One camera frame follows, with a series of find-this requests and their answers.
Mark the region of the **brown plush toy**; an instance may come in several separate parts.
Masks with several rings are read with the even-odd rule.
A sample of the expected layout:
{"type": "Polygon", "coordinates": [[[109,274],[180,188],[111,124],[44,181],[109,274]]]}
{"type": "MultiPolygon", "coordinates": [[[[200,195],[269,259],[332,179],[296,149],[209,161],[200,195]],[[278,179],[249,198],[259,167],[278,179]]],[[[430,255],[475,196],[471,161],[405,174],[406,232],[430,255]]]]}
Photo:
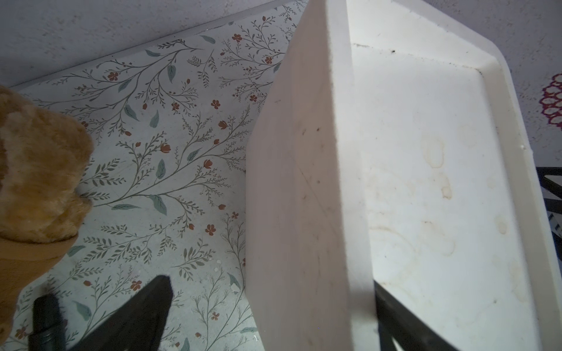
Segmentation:
{"type": "Polygon", "coordinates": [[[1,341],[20,292],[76,242],[91,202],[77,193],[94,145],[76,119],[1,88],[1,341]]]}

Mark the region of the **white three-drawer cabinet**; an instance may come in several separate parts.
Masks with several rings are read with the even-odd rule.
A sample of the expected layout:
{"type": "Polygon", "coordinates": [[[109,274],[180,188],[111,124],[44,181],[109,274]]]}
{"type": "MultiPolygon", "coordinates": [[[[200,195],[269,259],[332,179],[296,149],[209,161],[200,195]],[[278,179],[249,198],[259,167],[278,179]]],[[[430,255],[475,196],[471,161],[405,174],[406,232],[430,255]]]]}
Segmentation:
{"type": "Polygon", "coordinates": [[[247,145],[266,350],[379,350],[375,288],[458,350],[560,350],[561,272],[505,58],[423,1],[310,1],[247,145]]]}

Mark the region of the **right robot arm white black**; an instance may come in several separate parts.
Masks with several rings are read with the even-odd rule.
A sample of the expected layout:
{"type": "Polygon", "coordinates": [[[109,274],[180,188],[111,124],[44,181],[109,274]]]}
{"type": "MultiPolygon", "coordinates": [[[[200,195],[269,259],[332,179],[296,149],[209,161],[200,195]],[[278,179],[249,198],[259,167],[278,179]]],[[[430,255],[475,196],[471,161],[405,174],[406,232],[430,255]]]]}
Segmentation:
{"type": "Polygon", "coordinates": [[[545,198],[544,204],[556,254],[558,259],[561,260],[561,183],[550,179],[550,176],[561,177],[561,168],[537,167],[537,174],[541,188],[555,196],[554,198],[545,198]]]}

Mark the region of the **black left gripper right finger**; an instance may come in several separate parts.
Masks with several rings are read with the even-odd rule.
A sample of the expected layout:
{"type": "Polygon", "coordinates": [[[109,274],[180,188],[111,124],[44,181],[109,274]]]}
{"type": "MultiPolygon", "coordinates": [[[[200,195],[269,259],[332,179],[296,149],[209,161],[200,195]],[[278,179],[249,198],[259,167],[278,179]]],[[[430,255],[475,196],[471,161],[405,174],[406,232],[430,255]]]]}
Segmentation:
{"type": "Polygon", "coordinates": [[[395,342],[403,350],[455,351],[434,330],[423,323],[401,304],[382,285],[374,282],[378,332],[382,351],[397,350],[395,342]]]}

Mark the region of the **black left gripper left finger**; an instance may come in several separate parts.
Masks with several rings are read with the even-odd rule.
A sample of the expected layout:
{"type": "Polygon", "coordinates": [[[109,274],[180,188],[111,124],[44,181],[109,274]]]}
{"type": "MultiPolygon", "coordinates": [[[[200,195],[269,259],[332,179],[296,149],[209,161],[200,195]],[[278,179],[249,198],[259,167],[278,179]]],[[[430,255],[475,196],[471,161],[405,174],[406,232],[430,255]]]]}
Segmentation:
{"type": "Polygon", "coordinates": [[[169,276],[159,275],[73,350],[158,350],[173,300],[169,276]]]}

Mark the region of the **floral table mat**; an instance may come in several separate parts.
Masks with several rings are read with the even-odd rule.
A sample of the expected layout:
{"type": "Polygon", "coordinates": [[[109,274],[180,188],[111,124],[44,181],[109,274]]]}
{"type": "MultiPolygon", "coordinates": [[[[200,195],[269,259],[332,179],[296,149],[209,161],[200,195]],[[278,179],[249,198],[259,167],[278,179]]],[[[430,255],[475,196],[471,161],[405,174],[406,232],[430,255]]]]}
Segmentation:
{"type": "Polygon", "coordinates": [[[306,7],[284,1],[20,90],[95,143],[78,191],[92,210],[67,255],[18,298],[4,350],[26,350],[32,305],[57,295],[68,346],[155,276],[174,298],[162,350],[262,350],[245,291],[245,155],[306,7]]]}

